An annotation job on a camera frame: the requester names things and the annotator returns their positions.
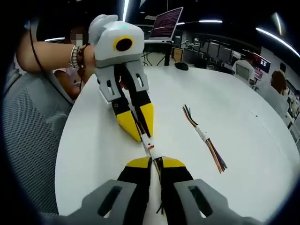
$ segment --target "cable bundle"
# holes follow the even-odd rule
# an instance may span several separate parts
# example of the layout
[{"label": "cable bundle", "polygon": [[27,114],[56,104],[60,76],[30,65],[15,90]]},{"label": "cable bundle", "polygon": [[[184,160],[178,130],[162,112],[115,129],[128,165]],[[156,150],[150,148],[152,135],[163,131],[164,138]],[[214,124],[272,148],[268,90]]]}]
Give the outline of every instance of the cable bundle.
[{"label": "cable bundle", "polygon": [[190,122],[190,124],[192,124],[192,126],[197,131],[198,135],[201,137],[201,139],[206,143],[206,145],[210,149],[211,155],[215,160],[215,163],[217,165],[219,172],[220,173],[224,172],[225,169],[227,169],[227,166],[226,166],[225,162],[223,161],[223,159],[221,158],[221,156],[219,155],[219,153],[217,152],[217,150],[215,149],[215,146],[212,144],[210,138],[208,138],[205,135],[205,133],[200,130],[200,128],[198,127],[198,124],[192,119],[191,110],[188,109],[188,107],[186,105],[184,105],[182,107],[182,110],[183,110],[187,120]]}]

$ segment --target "computer mouse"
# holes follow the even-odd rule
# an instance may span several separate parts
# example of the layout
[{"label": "computer mouse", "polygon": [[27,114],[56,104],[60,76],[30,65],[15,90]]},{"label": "computer mouse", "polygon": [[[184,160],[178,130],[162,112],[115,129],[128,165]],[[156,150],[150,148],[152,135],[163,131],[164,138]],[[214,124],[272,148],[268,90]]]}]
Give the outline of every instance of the computer mouse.
[{"label": "computer mouse", "polygon": [[180,70],[188,70],[188,65],[184,62],[175,63],[175,67]]}]

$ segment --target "round table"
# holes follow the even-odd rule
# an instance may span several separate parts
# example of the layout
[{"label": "round table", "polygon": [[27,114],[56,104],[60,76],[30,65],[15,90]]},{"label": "round table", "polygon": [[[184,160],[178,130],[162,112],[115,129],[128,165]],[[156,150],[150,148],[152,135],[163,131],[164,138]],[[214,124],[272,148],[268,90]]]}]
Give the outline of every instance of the round table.
[{"label": "round table", "polygon": [[[183,162],[228,199],[241,216],[265,222],[289,195],[299,175],[300,157],[286,125],[255,91],[232,75],[206,69],[145,67],[154,105],[154,144]],[[209,149],[187,121],[186,104],[206,131],[228,169],[220,174]],[[93,75],[76,100],[61,136],[55,171],[59,214],[69,215],[82,199],[126,163],[146,156],[143,145],[117,123]],[[158,175],[152,167],[145,225],[166,224]]]}]

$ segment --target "ceiling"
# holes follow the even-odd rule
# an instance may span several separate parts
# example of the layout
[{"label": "ceiling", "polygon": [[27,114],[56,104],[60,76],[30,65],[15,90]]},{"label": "ceiling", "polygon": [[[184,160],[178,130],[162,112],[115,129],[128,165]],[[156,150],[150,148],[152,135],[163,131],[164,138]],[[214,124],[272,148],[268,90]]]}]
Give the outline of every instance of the ceiling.
[{"label": "ceiling", "polygon": [[[99,14],[117,14],[122,17],[124,1],[60,0],[58,7],[52,7],[47,14],[43,14],[38,36],[40,39],[66,37],[70,27],[77,24],[88,27],[92,19]],[[300,74],[299,57],[276,40],[255,30],[256,27],[260,27],[280,37],[271,18],[277,12],[281,25],[285,27],[281,38],[300,52],[300,29],[295,22],[298,11],[295,8],[291,9],[291,4],[287,1],[284,4],[270,4],[263,1],[129,0],[126,21],[152,25],[153,21],[145,20],[145,16],[156,16],[178,7],[184,7],[180,22],[186,22],[178,26],[178,29],[233,38],[259,48],[264,46]],[[220,19],[223,23],[198,23],[201,19]]]}]

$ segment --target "monitor screen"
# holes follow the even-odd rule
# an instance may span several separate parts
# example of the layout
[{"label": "monitor screen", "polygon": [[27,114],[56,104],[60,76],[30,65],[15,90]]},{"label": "monitor screen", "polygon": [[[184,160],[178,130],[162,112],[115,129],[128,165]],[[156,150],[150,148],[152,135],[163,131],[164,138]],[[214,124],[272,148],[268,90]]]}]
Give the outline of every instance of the monitor screen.
[{"label": "monitor screen", "polygon": [[256,53],[253,53],[253,57],[257,67],[268,74],[270,71],[271,62]]},{"label": "monitor screen", "polygon": [[156,17],[150,39],[171,40],[183,7],[160,14]]}]

